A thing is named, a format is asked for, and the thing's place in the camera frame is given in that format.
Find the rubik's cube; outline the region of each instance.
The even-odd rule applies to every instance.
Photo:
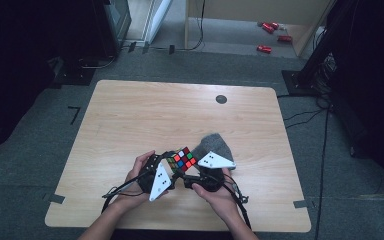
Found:
[[[188,147],[185,147],[177,150],[171,157],[168,157],[167,162],[173,173],[175,173],[177,169],[181,169],[186,172],[186,170],[196,163],[196,159],[192,156]]]

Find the person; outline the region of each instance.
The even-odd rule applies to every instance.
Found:
[[[146,164],[148,158],[154,153],[155,151],[150,151],[137,157],[133,168],[126,176],[126,181],[138,176],[139,171]],[[223,169],[223,172],[227,176],[230,176],[228,169]],[[225,188],[220,188],[217,192],[208,192],[196,183],[192,185],[192,188],[198,196],[210,204],[214,212],[224,221],[233,239],[258,239],[241,218],[235,201]],[[125,193],[127,192],[133,195],[133,193],[142,192],[142,190],[139,185],[134,182]],[[141,194],[134,197],[118,195],[117,198],[107,207],[107,209],[92,223],[92,225],[86,229],[79,239],[110,239],[120,218],[123,217],[123,215],[128,211],[146,202],[148,198],[149,194]]]

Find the person's left hand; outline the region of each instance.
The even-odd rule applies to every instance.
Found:
[[[146,162],[148,161],[148,158],[152,154],[155,154],[154,150],[136,158],[132,170],[130,170],[126,176],[125,182],[139,175],[140,170],[143,166],[145,166]],[[119,205],[120,207],[125,208],[126,211],[138,207],[149,199],[149,194],[143,193],[142,189],[136,181],[133,182],[125,191],[123,191],[123,194],[131,196],[119,194],[112,204]]]

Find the hand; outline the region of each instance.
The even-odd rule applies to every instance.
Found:
[[[154,153],[155,151],[149,151],[137,157],[132,170],[130,170],[126,176],[125,182],[129,181],[132,178],[137,177],[142,167],[145,166],[146,162],[148,161],[148,158]],[[126,211],[138,207],[139,205],[141,205],[142,203],[146,202],[149,199],[149,194],[143,193],[142,189],[140,188],[139,184],[136,181],[133,182],[123,192],[123,194],[133,195],[133,196],[118,195],[118,197],[114,200],[112,205],[114,204],[119,205],[120,207],[125,208]]]
[[[227,168],[223,168],[223,173],[230,177],[230,171]],[[225,177],[225,180],[231,182],[232,180],[228,177]],[[231,184],[227,183],[232,191],[233,188]],[[214,212],[223,220],[226,221],[228,218],[239,216],[238,207],[236,205],[235,200],[229,191],[227,191],[224,187],[220,188],[217,192],[208,192],[199,184],[192,184],[193,190],[200,196],[201,198],[207,200],[210,206],[213,208]]]

